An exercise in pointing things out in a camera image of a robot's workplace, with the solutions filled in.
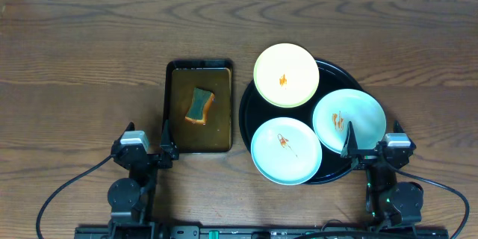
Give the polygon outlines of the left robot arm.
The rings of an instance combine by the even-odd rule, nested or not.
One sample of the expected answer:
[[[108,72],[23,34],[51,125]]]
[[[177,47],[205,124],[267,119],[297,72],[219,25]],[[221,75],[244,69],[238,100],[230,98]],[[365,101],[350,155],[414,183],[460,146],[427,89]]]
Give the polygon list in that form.
[[[144,131],[129,123],[114,141],[111,156],[128,170],[128,177],[114,182],[108,190],[111,221],[118,225],[144,225],[152,220],[158,171],[169,169],[179,159],[168,121],[163,123],[160,152],[149,153],[149,140]]]

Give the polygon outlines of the light green plate front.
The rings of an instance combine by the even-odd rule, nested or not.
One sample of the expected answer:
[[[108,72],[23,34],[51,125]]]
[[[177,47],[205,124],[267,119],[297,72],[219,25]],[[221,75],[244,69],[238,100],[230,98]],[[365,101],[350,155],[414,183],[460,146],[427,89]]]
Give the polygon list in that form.
[[[323,160],[322,146],[314,131],[290,117],[261,124],[252,136],[250,153],[265,178],[289,186],[311,179]]]

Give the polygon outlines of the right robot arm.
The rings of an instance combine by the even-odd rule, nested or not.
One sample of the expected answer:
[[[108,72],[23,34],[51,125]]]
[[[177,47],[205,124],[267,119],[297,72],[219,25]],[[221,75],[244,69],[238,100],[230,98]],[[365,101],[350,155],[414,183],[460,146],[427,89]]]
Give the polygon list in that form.
[[[372,232],[413,227],[422,220],[423,188],[414,182],[398,182],[396,174],[409,163],[416,145],[398,122],[372,149],[360,149],[353,124],[347,124],[342,158],[352,161],[351,168],[364,170],[367,177],[365,207],[373,216]]]

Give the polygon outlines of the green orange sponge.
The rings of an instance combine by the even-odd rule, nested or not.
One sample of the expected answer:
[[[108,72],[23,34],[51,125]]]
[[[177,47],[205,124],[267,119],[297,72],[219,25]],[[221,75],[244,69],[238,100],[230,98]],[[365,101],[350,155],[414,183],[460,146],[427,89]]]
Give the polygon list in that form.
[[[215,95],[207,90],[195,88],[193,90],[192,101],[189,110],[185,115],[188,122],[205,125],[207,115]]]

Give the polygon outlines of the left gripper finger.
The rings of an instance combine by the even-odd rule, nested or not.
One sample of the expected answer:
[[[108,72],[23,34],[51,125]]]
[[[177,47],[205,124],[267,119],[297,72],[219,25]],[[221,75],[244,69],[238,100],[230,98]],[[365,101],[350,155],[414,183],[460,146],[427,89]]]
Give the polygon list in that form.
[[[173,161],[177,161],[179,159],[179,149],[174,142],[170,129],[170,121],[168,119],[166,119],[163,124],[160,147],[162,151],[166,152]]]
[[[119,142],[131,142],[134,141],[135,139],[135,127],[134,123],[130,122],[126,128],[125,131],[119,136],[118,141]]]

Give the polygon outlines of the light green plate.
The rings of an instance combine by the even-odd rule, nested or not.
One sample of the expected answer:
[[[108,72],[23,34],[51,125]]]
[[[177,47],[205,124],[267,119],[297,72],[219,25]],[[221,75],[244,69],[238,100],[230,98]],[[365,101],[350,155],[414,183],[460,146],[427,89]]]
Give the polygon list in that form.
[[[252,136],[250,153],[265,178],[289,186],[311,179],[323,160],[322,146],[314,131],[290,117],[261,124]]]
[[[326,94],[312,115],[320,142],[337,154],[344,147],[350,122],[359,149],[373,149],[385,135],[387,120],[382,106],[360,90],[341,89]]]

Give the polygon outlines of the yellow plate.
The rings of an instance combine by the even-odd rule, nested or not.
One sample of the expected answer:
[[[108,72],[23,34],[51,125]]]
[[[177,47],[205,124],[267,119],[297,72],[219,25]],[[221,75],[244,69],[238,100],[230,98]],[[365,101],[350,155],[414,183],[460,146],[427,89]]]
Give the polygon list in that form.
[[[303,47],[279,43],[258,56],[253,80],[256,90],[268,103],[295,108],[315,94],[320,71],[313,56]]]

